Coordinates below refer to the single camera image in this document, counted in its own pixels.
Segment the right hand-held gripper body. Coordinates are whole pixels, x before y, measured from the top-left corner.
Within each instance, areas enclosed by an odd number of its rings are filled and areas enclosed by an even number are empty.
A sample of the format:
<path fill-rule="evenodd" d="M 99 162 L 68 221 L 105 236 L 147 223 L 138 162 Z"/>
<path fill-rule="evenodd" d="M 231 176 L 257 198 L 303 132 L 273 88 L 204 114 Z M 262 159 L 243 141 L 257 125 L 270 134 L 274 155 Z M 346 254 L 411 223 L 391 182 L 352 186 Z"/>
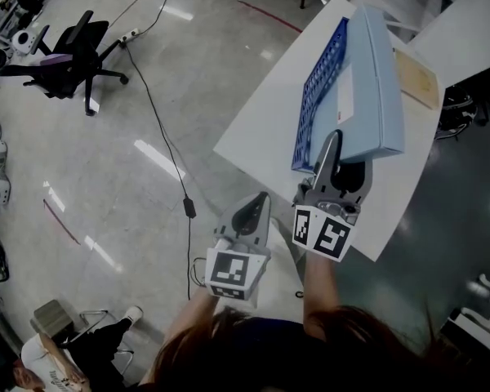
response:
<path fill-rule="evenodd" d="M 314 189 L 305 180 L 298 185 L 293 207 L 292 242 L 331 261 L 342 261 L 356 235 L 360 206 Z"/>

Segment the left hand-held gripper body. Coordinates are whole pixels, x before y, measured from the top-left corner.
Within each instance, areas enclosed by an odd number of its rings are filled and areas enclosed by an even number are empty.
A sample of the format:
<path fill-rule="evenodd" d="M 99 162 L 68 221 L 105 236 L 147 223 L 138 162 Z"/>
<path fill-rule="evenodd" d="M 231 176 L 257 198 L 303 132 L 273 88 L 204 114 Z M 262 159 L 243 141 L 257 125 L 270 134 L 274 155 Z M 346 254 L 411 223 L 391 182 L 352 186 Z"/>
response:
<path fill-rule="evenodd" d="M 207 249 L 205 286 L 213 296 L 251 300 L 270 261 L 268 235 L 217 235 L 214 239 L 215 246 Z"/>

